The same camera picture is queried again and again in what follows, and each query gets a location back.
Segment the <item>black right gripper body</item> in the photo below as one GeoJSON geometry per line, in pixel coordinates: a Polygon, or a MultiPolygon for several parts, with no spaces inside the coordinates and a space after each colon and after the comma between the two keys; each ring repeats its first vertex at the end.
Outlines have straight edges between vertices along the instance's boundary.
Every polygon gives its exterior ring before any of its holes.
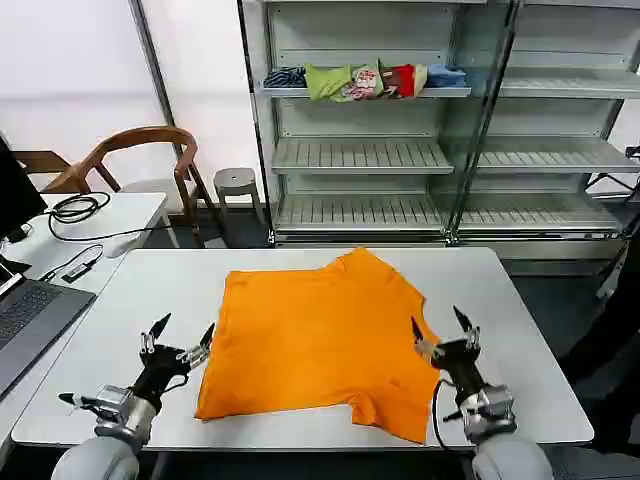
{"type": "Polygon", "coordinates": [[[460,339],[439,344],[432,354],[431,365],[448,373],[456,399],[467,399],[488,386],[476,366],[480,352],[478,345],[468,346],[460,339]]]}

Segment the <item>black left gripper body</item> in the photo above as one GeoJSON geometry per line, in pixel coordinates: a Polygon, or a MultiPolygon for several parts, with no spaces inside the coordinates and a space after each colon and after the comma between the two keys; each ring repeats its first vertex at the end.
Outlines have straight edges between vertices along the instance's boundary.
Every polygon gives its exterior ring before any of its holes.
{"type": "Polygon", "coordinates": [[[176,360],[176,355],[183,351],[158,344],[153,354],[139,354],[143,370],[131,386],[133,394],[147,401],[159,401],[164,393],[185,386],[193,369],[176,360]]]}

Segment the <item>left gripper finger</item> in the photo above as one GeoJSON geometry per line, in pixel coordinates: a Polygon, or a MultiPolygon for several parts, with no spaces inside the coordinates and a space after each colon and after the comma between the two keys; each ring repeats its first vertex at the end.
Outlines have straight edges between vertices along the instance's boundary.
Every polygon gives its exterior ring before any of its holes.
{"type": "Polygon", "coordinates": [[[139,354],[150,355],[155,351],[155,342],[164,331],[169,319],[170,313],[164,315],[161,319],[157,320],[148,332],[141,333],[141,348],[139,354]]]}
{"type": "Polygon", "coordinates": [[[214,330],[215,324],[212,323],[205,331],[200,342],[196,346],[177,354],[176,360],[190,369],[195,369],[201,365],[209,357],[214,330]]]}

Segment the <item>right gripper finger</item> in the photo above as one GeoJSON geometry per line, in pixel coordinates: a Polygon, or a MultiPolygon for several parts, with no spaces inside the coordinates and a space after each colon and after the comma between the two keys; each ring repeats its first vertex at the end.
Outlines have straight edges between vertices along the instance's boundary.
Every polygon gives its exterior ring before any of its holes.
{"type": "Polygon", "coordinates": [[[427,325],[411,317],[414,351],[433,368],[441,369],[443,350],[427,325]]]}
{"type": "Polygon", "coordinates": [[[474,326],[469,317],[457,306],[453,306],[455,316],[466,336],[466,348],[470,350],[480,350],[480,328],[474,326]]]}

